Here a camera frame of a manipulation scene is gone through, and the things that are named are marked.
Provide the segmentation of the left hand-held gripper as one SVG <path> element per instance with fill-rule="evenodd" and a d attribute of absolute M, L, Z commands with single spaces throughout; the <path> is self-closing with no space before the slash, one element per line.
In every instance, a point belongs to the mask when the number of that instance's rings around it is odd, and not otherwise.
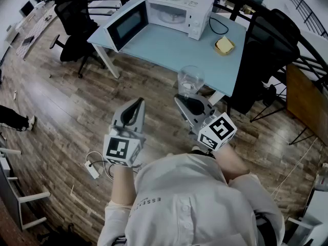
<path fill-rule="evenodd" d="M 137 157 L 145 142 L 141 134 L 145 120 L 146 104 L 136 98 L 120 106 L 114 113 L 109 133 L 104 137 L 103 158 L 114 165 L 140 167 Z"/>

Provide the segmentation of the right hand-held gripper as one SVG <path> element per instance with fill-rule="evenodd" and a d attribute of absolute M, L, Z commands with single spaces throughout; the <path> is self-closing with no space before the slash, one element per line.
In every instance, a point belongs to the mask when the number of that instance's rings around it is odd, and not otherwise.
<path fill-rule="evenodd" d="M 218 151 L 235 135 L 237 128 L 229 116 L 214 109 L 205 97 L 191 98 L 180 94 L 174 95 L 184 120 L 191 126 L 191 132 L 197 141 L 212 151 Z M 196 124 L 195 115 L 207 115 L 203 121 Z"/>

